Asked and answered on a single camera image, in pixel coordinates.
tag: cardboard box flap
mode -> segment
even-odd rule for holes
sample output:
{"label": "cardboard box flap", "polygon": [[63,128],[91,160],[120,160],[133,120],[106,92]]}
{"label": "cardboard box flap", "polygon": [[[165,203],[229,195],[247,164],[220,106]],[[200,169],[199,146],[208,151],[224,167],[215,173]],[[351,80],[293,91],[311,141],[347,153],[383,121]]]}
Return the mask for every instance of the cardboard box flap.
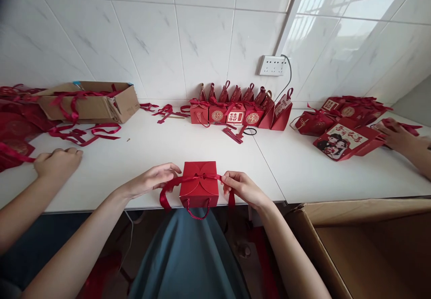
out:
{"label": "cardboard box flap", "polygon": [[65,84],[61,84],[59,86],[55,86],[54,88],[50,88],[50,89],[46,89],[44,91],[38,92],[35,95],[37,95],[37,96],[51,96],[55,92],[75,92],[75,91],[80,91],[80,90],[81,89],[73,83],[65,83]]}
{"label": "cardboard box flap", "polygon": [[286,221],[328,287],[332,298],[351,299],[346,285],[303,209],[287,214]]}
{"label": "cardboard box flap", "polygon": [[416,298],[361,228],[320,227],[316,231],[353,298]]}
{"label": "cardboard box flap", "polygon": [[81,87],[87,91],[101,92],[101,91],[114,91],[112,85],[115,86],[117,91],[126,90],[130,87],[128,83],[106,82],[106,81],[79,81]]}
{"label": "cardboard box flap", "polygon": [[431,199],[366,199],[304,204],[314,226],[388,220],[431,211]]}

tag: person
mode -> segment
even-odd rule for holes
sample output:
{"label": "person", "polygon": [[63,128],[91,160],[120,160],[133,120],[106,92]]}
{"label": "person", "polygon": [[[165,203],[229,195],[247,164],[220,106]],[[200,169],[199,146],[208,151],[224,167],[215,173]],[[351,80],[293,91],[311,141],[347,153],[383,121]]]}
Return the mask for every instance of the person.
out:
{"label": "person", "polygon": [[[36,181],[0,211],[3,253],[44,211],[76,170],[81,157],[82,152],[69,149],[37,158]],[[42,268],[21,298],[75,298],[127,203],[162,188],[180,173],[177,165],[166,163],[115,189]],[[330,298],[319,273],[276,205],[243,172],[227,171],[221,179],[225,196],[234,192],[260,215],[289,296]],[[44,192],[49,197],[39,202],[38,193]],[[193,210],[195,215],[202,215],[206,209]],[[129,297],[174,296],[250,297],[239,265],[211,211],[202,221],[191,219],[186,209],[170,212],[145,254]]]}
{"label": "person", "polygon": [[332,152],[329,153],[329,156],[333,159],[339,159],[343,152],[349,147],[350,142],[348,140],[341,140],[335,143],[335,146],[332,147]]}
{"label": "person", "polygon": [[317,143],[317,148],[320,151],[325,150],[326,148],[332,147],[334,146],[338,141],[341,141],[343,138],[341,137],[340,134],[331,134],[328,137],[328,140],[323,140]]}
{"label": "person", "polygon": [[427,136],[410,134],[393,118],[389,118],[389,128],[379,130],[386,135],[386,145],[405,156],[428,180],[431,180],[431,140]]}

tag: cardboard box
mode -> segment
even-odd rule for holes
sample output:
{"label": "cardboard box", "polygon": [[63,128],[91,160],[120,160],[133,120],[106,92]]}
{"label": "cardboard box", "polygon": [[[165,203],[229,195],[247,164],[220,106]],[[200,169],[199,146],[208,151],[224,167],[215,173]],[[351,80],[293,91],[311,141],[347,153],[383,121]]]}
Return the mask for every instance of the cardboard box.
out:
{"label": "cardboard box", "polygon": [[219,200],[219,186],[216,179],[204,178],[205,174],[216,175],[215,161],[208,162],[185,162],[183,177],[198,175],[199,179],[183,182],[180,189],[180,200],[187,208],[216,207]]}
{"label": "cardboard box", "polygon": [[310,203],[285,218],[332,298],[430,297],[431,200]]}
{"label": "cardboard box", "polygon": [[[125,123],[139,109],[139,102],[136,97],[135,89],[132,84],[113,83],[113,82],[96,82],[96,81],[75,81],[56,86],[51,89],[37,93],[41,96],[38,104],[44,110],[48,119],[60,119],[66,121],[60,108],[53,106],[56,92],[113,92],[112,86],[117,91],[121,91],[116,96],[109,98],[107,96],[87,96],[86,99],[76,101],[76,109],[79,113],[78,123]],[[64,110],[72,114],[70,104],[74,97],[64,97],[62,106]]]}

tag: power cord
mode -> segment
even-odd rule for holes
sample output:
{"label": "power cord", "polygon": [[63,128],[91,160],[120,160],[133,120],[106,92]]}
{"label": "power cord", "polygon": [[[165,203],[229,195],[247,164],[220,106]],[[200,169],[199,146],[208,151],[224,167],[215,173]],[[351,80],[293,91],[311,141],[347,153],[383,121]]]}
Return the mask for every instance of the power cord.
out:
{"label": "power cord", "polygon": [[287,56],[285,56],[284,54],[280,54],[282,57],[286,58],[287,63],[289,64],[289,69],[290,69],[290,79],[289,82],[287,83],[287,85],[283,88],[283,90],[281,91],[281,93],[277,96],[277,98],[274,100],[274,102],[277,101],[277,99],[281,96],[281,94],[283,93],[283,91],[286,90],[287,86],[289,86],[290,82],[292,81],[292,65],[290,64],[290,60]]}
{"label": "power cord", "polygon": [[129,216],[129,213],[127,213],[126,210],[124,212],[126,213],[127,218],[129,219],[129,221],[132,224],[132,231],[130,232],[130,244],[129,244],[129,248],[127,249],[126,255],[124,256],[123,260],[121,261],[120,268],[118,270],[121,270],[121,268],[123,267],[123,263],[126,260],[127,254],[129,254],[130,248],[132,247],[133,227],[135,226],[135,224],[133,223],[133,220]]}

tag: red rope handle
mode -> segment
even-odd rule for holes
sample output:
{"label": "red rope handle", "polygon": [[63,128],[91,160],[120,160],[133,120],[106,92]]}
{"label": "red rope handle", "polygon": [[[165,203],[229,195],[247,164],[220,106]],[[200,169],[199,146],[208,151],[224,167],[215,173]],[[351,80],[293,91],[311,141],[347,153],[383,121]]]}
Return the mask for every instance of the red rope handle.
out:
{"label": "red rope handle", "polygon": [[192,216],[192,218],[194,218],[196,220],[204,220],[210,212],[210,198],[208,198],[208,209],[207,209],[207,213],[205,214],[205,216],[197,217],[197,216],[192,214],[192,212],[190,211],[190,198],[187,198],[187,211],[189,212],[190,216]]}

